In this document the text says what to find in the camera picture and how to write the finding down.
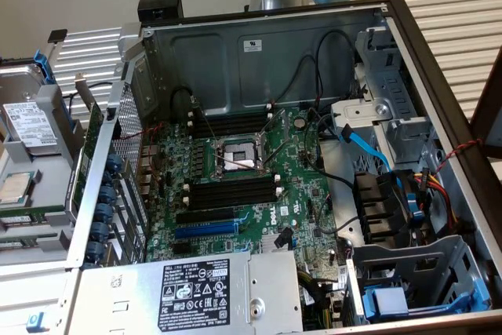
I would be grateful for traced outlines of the blue expansion slot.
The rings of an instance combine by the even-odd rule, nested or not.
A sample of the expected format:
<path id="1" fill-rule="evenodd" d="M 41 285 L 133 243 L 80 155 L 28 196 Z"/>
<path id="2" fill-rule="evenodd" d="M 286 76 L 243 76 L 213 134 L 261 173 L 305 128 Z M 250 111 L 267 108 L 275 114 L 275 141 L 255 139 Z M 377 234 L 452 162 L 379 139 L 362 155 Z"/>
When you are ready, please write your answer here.
<path id="1" fill-rule="evenodd" d="M 189 227 L 177 228 L 175 239 L 191 239 L 214 235 L 228 235 L 238 233 L 238 223 L 234 221 L 200 224 Z"/>

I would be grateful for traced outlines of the silver chipset heat sink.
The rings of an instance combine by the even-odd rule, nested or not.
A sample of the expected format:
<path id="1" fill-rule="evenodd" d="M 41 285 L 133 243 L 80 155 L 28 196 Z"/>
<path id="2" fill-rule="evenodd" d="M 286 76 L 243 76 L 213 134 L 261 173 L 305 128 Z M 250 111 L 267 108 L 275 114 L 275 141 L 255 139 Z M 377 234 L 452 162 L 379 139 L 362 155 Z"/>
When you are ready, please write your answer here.
<path id="1" fill-rule="evenodd" d="M 279 239 L 283 242 L 282 247 L 278 248 L 275 241 Z M 282 239 L 280 234 L 264 235 L 260 241 L 261 253 L 282 253 L 293 249 L 293 238 Z"/>

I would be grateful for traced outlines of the silver metal disk bay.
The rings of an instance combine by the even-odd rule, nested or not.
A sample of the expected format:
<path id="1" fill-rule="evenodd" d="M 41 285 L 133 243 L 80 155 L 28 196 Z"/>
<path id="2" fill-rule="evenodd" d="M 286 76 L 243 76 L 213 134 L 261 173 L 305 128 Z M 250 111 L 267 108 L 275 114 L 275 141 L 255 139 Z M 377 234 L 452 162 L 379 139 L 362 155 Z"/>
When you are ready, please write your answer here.
<path id="1" fill-rule="evenodd" d="M 358 33 L 355 48 L 362 60 L 355 66 L 362 95 L 332 105 L 334 125 L 350 126 L 392 166 L 424 164 L 432 124 L 409 95 L 402 77 L 406 64 L 393 34 L 385 27 L 368 28 Z"/>

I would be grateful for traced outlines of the grey disk bay cage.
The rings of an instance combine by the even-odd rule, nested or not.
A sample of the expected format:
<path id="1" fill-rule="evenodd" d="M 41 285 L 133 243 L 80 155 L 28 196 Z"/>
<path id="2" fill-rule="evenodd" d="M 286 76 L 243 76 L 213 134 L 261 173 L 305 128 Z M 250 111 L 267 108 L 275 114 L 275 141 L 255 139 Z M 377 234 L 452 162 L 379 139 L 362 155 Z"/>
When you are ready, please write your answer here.
<path id="1" fill-rule="evenodd" d="M 475 279 L 484 282 L 470 247 L 459 235 L 402 249 L 357 247 L 347 261 L 342 322 L 345 326 L 386 323 L 364 318 L 362 296 L 371 287 L 402 287 L 409 307 L 418 308 L 444 304 L 452 294 L 470 291 Z"/>

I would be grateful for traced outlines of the metal locking lever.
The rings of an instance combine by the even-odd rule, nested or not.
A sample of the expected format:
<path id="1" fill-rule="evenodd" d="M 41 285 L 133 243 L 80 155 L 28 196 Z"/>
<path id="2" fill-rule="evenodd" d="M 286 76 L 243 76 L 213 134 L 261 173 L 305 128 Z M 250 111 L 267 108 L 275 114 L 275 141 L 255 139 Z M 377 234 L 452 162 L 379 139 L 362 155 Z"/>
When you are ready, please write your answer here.
<path id="1" fill-rule="evenodd" d="M 217 147 L 217 145 L 218 145 L 218 139 L 217 139 L 217 137 L 216 137 L 216 135 L 215 135 L 215 133 L 213 131 L 212 126 L 209 123 L 209 120 L 206 117 L 206 112 L 205 112 L 205 110 L 204 110 L 204 108 L 202 106 L 202 103 L 198 99 L 195 99 L 195 106 L 196 106 L 197 109 L 199 109 L 199 112 L 200 112 L 202 118 L 204 119 L 204 121 L 205 121 L 205 123 L 207 125 L 208 130 L 211 132 L 211 135 L 212 135 L 213 140 L 214 140 L 214 145 L 215 145 L 215 147 Z"/>
<path id="2" fill-rule="evenodd" d="M 267 154 L 265 160 L 263 161 L 263 167 L 269 165 L 272 160 L 278 157 L 281 152 L 291 144 L 290 140 L 284 140 L 279 146 L 276 147 L 273 151 Z"/>

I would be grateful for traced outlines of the green motherboard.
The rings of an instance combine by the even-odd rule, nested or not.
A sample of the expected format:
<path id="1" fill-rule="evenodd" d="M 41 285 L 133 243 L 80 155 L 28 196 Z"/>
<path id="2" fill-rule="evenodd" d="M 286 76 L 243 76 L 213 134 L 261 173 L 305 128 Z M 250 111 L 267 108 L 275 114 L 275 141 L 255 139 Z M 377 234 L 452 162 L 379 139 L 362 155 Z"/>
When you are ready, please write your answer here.
<path id="1" fill-rule="evenodd" d="M 143 167 L 151 183 L 146 187 L 145 202 L 151 228 L 147 241 L 146 259 L 149 262 L 181 257 L 201 257 L 223 253 L 248 252 L 258 254 L 264 235 L 280 234 L 282 239 L 293 238 L 297 264 L 305 271 L 319 273 L 337 264 L 337 236 L 342 227 L 333 219 L 333 194 L 328 178 L 322 174 L 322 153 L 316 141 L 318 126 L 308 122 L 305 110 L 293 107 L 286 110 L 289 117 L 291 144 L 267 165 L 274 177 L 276 202 L 228 207 L 234 210 L 238 233 L 191 239 L 175 239 L 177 228 L 200 224 L 177 224 L 176 215 L 200 210 L 189 210 L 182 197 L 183 184 L 204 184 L 214 181 L 209 177 L 209 144 L 213 137 L 194 138 L 189 129 L 201 120 L 186 124 L 170 124 L 154 133 L 143 150 Z M 296 129 L 297 117 L 306 126 Z M 283 141 L 283 132 L 275 128 L 265 133 L 268 153 Z M 252 178 L 234 176 L 229 180 Z M 189 242 L 192 253 L 174 255 L 175 243 Z"/>

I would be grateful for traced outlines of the CPU socket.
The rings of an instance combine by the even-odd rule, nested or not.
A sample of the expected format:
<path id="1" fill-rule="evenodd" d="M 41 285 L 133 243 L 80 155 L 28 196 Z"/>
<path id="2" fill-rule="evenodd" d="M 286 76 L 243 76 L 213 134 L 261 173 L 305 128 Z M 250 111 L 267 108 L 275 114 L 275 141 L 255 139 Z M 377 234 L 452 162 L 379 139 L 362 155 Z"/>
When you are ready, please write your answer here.
<path id="1" fill-rule="evenodd" d="M 271 172 L 265 132 L 219 137 L 209 144 L 209 177 L 229 180 L 234 176 L 259 177 Z"/>

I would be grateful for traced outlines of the green graphics card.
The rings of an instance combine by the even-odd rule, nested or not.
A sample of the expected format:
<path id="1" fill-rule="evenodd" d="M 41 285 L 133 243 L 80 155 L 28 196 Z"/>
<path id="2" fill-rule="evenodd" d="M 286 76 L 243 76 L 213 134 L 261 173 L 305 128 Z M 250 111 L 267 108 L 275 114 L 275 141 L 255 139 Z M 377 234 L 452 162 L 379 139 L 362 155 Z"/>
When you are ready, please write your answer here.
<path id="1" fill-rule="evenodd" d="M 83 104 L 89 111 L 89 119 L 84 130 L 83 145 L 79 150 L 66 196 L 66 211 L 72 222 L 76 222 L 78 211 L 82 202 L 85 185 L 89 175 L 90 165 L 96 148 L 97 138 L 103 122 L 103 114 L 95 97 L 91 93 L 83 73 L 75 75 L 75 92 L 69 95 L 68 110 L 71 112 L 73 99 L 77 96 L 81 98 Z"/>

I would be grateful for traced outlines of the blue disk caddy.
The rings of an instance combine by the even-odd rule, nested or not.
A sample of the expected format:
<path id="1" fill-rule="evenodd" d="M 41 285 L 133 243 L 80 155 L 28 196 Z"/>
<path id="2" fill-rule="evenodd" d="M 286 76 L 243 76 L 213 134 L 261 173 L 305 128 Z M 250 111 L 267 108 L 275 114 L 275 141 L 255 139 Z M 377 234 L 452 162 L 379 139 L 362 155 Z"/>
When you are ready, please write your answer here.
<path id="1" fill-rule="evenodd" d="M 410 308 L 402 287 L 371 287 L 365 290 L 362 305 L 364 318 L 370 323 L 378 323 L 488 311 L 491 299 L 485 283 L 475 279 L 473 289 L 452 294 L 444 304 Z"/>

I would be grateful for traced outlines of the long black expansion slot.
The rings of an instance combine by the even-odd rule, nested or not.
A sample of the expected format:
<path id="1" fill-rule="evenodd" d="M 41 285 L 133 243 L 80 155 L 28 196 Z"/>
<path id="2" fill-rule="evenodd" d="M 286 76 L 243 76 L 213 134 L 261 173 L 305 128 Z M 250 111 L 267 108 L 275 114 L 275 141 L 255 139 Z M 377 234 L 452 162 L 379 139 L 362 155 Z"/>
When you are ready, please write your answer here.
<path id="1" fill-rule="evenodd" d="M 234 218 L 235 218 L 235 212 L 231 208 L 210 209 L 210 210 L 178 213 L 176 215 L 176 223 L 177 224 L 212 223 L 217 221 L 233 220 Z"/>

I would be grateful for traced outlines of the silver hard disk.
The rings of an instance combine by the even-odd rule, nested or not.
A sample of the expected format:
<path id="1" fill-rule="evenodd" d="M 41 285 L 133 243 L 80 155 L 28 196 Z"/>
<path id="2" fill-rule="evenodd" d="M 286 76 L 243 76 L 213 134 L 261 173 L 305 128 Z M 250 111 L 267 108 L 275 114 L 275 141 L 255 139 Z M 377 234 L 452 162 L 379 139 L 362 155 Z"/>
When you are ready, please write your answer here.
<path id="1" fill-rule="evenodd" d="M 35 63 L 0 64 L 0 119 L 10 140 L 22 142 L 33 156 L 58 152 L 49 120 L 36 104 L 38 92 L 46 83 Z"/>

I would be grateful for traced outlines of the black box device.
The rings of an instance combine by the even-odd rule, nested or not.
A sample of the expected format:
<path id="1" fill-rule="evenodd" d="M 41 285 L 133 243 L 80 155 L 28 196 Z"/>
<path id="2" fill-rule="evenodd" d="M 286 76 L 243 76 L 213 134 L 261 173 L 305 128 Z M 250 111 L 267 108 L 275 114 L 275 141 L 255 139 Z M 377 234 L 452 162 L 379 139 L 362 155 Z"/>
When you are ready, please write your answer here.
<path id="1" fill-rule="evenodd" d="M 182 0 L 139 0 L 137 16 L 142 24 L 163 20 L 178 20 L 184 17 Z"/>

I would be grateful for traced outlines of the silver power supply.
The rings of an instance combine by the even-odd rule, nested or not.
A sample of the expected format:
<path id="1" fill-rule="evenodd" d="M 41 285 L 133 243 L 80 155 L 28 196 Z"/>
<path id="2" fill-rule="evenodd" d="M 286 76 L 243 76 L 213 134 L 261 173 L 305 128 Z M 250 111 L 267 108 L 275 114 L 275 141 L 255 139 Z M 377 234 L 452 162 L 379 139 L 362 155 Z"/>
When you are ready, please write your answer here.
<path id="1" fill-rule="evenodd" d="M 86 270 L 69 335 L 292 335 L 303 330 L 290 251 Z"/>

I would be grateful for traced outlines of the open PC case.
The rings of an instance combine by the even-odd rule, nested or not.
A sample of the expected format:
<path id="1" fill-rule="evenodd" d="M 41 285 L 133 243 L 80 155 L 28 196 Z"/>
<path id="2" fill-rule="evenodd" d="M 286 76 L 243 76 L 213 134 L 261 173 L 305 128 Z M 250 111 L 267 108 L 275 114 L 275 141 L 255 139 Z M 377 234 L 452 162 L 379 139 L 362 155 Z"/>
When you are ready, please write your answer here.
<path id="1" fill-rule="evenodd" d="M 358 99 L 358 33 L 385 27 L 394 36 L 413 103 L 432 124 L 424 164 L 392 166 L 350 126 L 334 125 L 332 105 Z M 292 335 L 502 335 L 502 186 L 484 156 L 490 137 L 470 130 L 459 104 L 403 0 L 352 2 L 286 11 L 239 13 L 143 24 L 120 45 L 122 62 L 84 189 L 68 260 L 75 270 L 71 306 L 62 321 L 69 335 L 82 273 L 149 262 L 151 228 L 145 202 L 151 179 L 143 150 L 154 133 L 186 124 L 198 99 L 206 115 L 267 109 L 305 110 L 318 126 L 322 174 L 333 194 L 337 264 L 319 273 L 296 262 L 303 330 Z M 122 171 L 105 169 L 109 154 Z M 391 173 L 409 216 L 411 242 L 426 246 L 459 235 L 470 247 L 488 288 L 488 311 L 345 326 L 347 261 L 362 236 L 353 196 L 355 174 Z M 116 190 L 104 258 L 85 260 L 101 186 Z M 178 260 L 193 257 L 181 257 Z"/>

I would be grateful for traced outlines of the silver CPU chip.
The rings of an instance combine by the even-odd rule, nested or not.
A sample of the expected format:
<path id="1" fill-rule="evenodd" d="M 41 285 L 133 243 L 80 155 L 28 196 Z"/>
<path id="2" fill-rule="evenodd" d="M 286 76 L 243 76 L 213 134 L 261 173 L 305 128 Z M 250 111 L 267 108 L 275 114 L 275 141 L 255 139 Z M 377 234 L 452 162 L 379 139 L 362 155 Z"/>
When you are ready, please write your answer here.
<path id="1" fill-rule="evenodd" d="M 0 186 L 0 205 L 24 203 L 34 174 L 34 172 L 9 173 Z"/>

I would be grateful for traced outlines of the metal socket cover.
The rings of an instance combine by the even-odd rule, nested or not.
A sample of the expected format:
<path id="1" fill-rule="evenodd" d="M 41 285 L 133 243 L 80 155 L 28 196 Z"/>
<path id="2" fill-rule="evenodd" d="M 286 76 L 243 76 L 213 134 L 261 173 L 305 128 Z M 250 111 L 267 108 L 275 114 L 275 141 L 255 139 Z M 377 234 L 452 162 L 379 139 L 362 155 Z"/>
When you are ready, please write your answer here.
<path id="1" fill-rule="evenodd" d="M 289 117 L 286 114 L 285 108 L 281 109 L 279 112 L 273 114 L 262 127 L 262 129 L 257 133 L 258 137 L 263 137 L 266 132 L 269 132 L 275 128 L 279 128 L 283 132 L 282 141 L 288 142 L 289 136 Z"/>

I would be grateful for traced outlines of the blue release button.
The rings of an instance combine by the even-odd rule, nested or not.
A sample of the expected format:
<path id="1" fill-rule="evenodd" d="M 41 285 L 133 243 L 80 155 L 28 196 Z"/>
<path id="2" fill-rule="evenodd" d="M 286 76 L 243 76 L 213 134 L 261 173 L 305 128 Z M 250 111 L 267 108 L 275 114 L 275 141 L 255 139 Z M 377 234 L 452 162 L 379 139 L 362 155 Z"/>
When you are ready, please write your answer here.
<path id="1" fill-rule="evenodd" d="M 28 316 L 28 320 L 26 322 L 26 331 L 28 333 L 41 333 L 44 332 L 43 319 L 44 312 L 39 311 L 35 313 L 31 313 Z"/>

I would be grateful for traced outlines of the blue hard disk frame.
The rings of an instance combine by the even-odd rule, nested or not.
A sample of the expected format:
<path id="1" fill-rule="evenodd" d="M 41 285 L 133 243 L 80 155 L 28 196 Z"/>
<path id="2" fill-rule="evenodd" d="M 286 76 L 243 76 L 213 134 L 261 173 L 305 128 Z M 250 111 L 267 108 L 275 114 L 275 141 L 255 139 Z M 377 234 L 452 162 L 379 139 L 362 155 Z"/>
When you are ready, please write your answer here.
<path id="1" fill-rule="evenodd" d="M 50 66 L 49 60 L 46 55 L 44 55 L 40 49 L 38 49 L 33 57 L 34 62 L 41 68 L 42 74 L 44 76 L 45 82 L 49 85 L 57 85 L 53 70 Z M 64 114 L 66 116 L 67 122 L 70 126 L 70 129 L 73 129 L 75 124 L 74 121 L 72 120 L 67 105 L 65 103 L 64 98 L 60 100 L 60 104 L 62 105 L 62 108 L 64 109 Z"/>

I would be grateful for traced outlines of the grey parts rack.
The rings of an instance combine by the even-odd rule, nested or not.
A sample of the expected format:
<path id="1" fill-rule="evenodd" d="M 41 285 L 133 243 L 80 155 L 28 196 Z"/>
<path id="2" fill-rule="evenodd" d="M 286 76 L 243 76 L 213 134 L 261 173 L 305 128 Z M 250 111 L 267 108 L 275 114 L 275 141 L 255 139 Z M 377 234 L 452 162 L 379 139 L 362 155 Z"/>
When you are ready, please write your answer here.
<path id="1" fill-rule="evenodd" d="M 45 224 L 7 227 L 0 221 L 0 239 L 36 239 L 37 248 L 0 250 L 0 267 L 63 260 L 70 247 L 74 222 L 67 215 L 66 196 L 78 153 L 83 145 L 83 131 L 74 121 L 70 129 L 60 104 L 60 88 L 45 84 L 36 104 L 49 120 L 57 140 L 55 155 L 33 156 L 20 141 L 10 140 L 6 129 L 3 141 L 4 162 L 0 162 L 0 186 L 9 173 L 34 172 L 25 202 L 0 205 L 1 216 L 43 215 Z"/>

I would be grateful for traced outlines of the blue card retention clip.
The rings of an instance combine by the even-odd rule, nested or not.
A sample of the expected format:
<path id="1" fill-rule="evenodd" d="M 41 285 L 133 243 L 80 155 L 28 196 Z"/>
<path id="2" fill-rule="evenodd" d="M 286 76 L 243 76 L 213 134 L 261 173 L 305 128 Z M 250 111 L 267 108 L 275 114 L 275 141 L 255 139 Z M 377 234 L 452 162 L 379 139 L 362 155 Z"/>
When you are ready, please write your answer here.
<path id="1" fill-rule="evenodd" d="M 97 201 L 99 203 L 113 206 L 117 201 L 116 190 L 111 186 L 103 185 L 99 189 Z"/>
<path id="2" fill-rule="evenodd" d="M 115 175 L 122 171 L 122 158 L 117 154 L 109 154 L 105 162 L 105 169 L 111 174 Z"/>
<path id="3" fill-rule="evenodd" d="M 85 249 L 85 260 L 89 263 L 97 263 L 104 258 L 105 246 L 103 243 L 89 241 Z"/>
<path id="4" fill-rule="evenodd" d="M 110 224 L 113 220 L 114 209 L 107 203 L 98 203 L 94 211 L 94 220 L 104 224 Z"/>
<path id="5" fill-rule="evenodd" d="M 109 237 L 109 226 L 103 222 L 92 222 L 89 239 L 94 242 L 105 243 Z"/>

